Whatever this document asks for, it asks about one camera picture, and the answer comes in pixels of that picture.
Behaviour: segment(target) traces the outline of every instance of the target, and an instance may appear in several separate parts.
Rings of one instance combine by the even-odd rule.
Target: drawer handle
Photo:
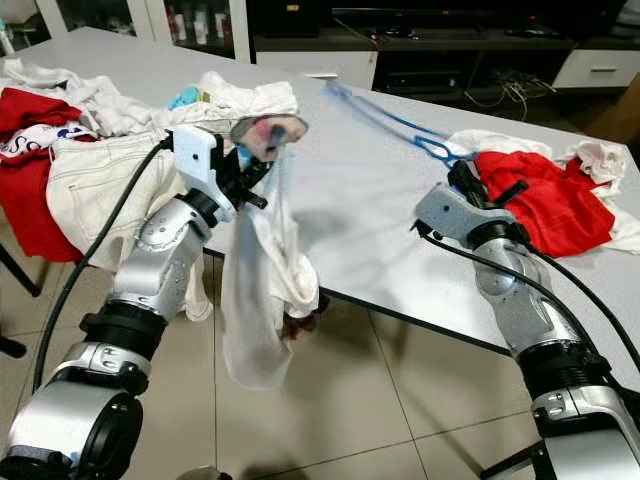
[[[606,65],[600,65],[600,66],[593,66],[591,67],[591,71],[593,73],[613,73],[613,72],[617,72],[618,71],[618,67],[609,67]]]
[[[331,80],[339,76],[337,73],[303,73],[302,75],[309,78],[319,78],[321,80]]]

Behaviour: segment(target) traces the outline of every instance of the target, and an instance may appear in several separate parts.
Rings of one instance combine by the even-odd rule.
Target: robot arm
[[[449,183],[436,185],[417,205],[421,234],[453,238],[550,291],[544,265],[522,245],[524,229],[503,208],[526,185],[489,202],[465,162],[455,165]],[[556,478],[640,478],[637,394],[617,385],[606,359],[549,298],[513,276],[474,266],[478,290],[522,371]]]
[[[153,354],[183,303],[191,265],[218,221],[231,221],[246,201],[266,206],[250,189],[270,163],[246,150],[225,158],[221,137],[191,126],[177,127],[173,144],[189,192],[144,223],[104,307],[82,320],[84,341],[18,413],[0,478],[122,477],[142,425],[136,397],[146,390]]]

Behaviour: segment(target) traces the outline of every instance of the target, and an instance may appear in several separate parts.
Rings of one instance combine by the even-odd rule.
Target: white cloth
[[[98,138],[95,132],[76,121],[67,122],[61,127],[38,123],[18,130],[5,143],[0,142],[0,153],[9,158],[19,157],[30,150],[47,148],[59,138],[75,138],[83,135]]]
[[[289,213],[291,160],[281,152],[254,188],[268,206],[239,212],[222,273],[223,356],[233,379],[258,390],[278,387],[293,356],[278,336],[283,313],[302,318],[318,307],[318,276]]]
[[[298,104],[291,85],[278,82],[255,90],[226,83],[217,73],[205,73],[199,86],[210,102],[196,102],[174,110],[152,108],[122,95],[111,79],[82,79],[63,68],[25,64],[19,58],[4,61],[0,88],[15,87],[39,95],[65,100],[82,110],[80,120],[104,137],[140,133],[183,123],[206,126],[228,133],[235,120],[265,113],[296,113]]]
[[[538,153],[545,158],[553,159],[553,150],[544,143],[486,130],[456,132],[449,137],[445,145],[452,153],[458,155],[489,151],[509,154],[520,151]],[[640,221],[620,210],[613,201],[613,198],[620,194],[620,184],[627,172],[629,163],[627,149],[621,145],[587,140],[570,146],[554,162],[564,168],[575,157],[582,160],[582,171],[591,176],[594,182],[606,183],[592,190],[593,194],[615,216],[610,232],[611,241],[602,246],[640,254]]]
[[[102,229],[124,187],[146,154],[166,136],[161,130],[86,143],[54,143],[55,161],[47,183],[47,205],[54,220],[79,250],[86,251]],[[116,271],[135,243],[136,230],[176,193],[185,193],[173,169],[173,154],[163,150],[145,169],[91,264]],[[190,320],[206,319],[213,306],[202,285],[202,257],[191,269],[185,293]]]

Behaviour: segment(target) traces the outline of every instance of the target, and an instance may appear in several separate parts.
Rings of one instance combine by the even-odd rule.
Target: tiled floor
[[[32,277],[46,273],[37,299],[0,274],[2,332],[29,347],[21,360],[0,357],[1,449],[29,398],[35,346],[71,266],[25,259],[0,228],[3,245]],[[216,300],[220,270],[220,260],[207,261],[205,285]],[[75,325],[100,306],[109,281],[98,270],[83,274],[49,367],[82,338]],[[244,389],[226,372],[216,304],[210,320],[179,318],[165,333],[126,479],[173,480],[217,464],[236,479],[466,480],[537,439],[510,359],[335,299],[282,388]]]

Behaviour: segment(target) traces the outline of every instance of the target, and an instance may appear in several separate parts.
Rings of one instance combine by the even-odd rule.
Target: pile of clothes
[[[132,173],[166,137],[165,129],[184,123],[205,127],[223,135],[228,152],[233,147],[229,134],[239,119],[298,111],[287,82],[242,89],[208,72],[194,88],[206,92],[206,101],[194,99],[172,110],[151,108],[120,94],[105,76],[82,79],[65,69],[5,60],[0,74],[0,204],[25,254],[56,262],[82,258]],[[255,128],[263,123],[268,122],[256,122]],[[306,132],[306,126],[299,132],[284,122],[283,128],[296,140]],[[243,245],[243,255],[250,251],[260,268],[243,275],[247,269],[241,270],[244,260],[236,249],[229,252],[223,274],[223,310],[227,325],[234,326],[225,332],[225,358],[234,378],[251,388],[273,388],[283,379],[292,355],[281,335],[285,314],[306,319],[318,306],[317,274],[298,251],[297,225],[287,207],[291,158],[284,149],[280,154],[282,161],[278,158],[256,190],[269,206],[259,210],[248,205],[239,212],[231,242]],[[91,265],[115,272],[145,219],[178,193],[186,188],[173,168],[173,153],[161,151],[138,180]],[[203,265],[200,258],[193,266],[185,295],[186,315],[193,321],[213,311],[203,289]],[[245,304],[254,310],[247,312]],[[272,332],[268,341],[265,330]]]
[[[563,257],[601,246],[640,254],[640,222],[615,204],[628,168],[625,147],[588,140],[554,159],[544,143],[485,130],[457,132],[447,146],[474,156],[491,200],[527,183],[506,208],[542,252]]]

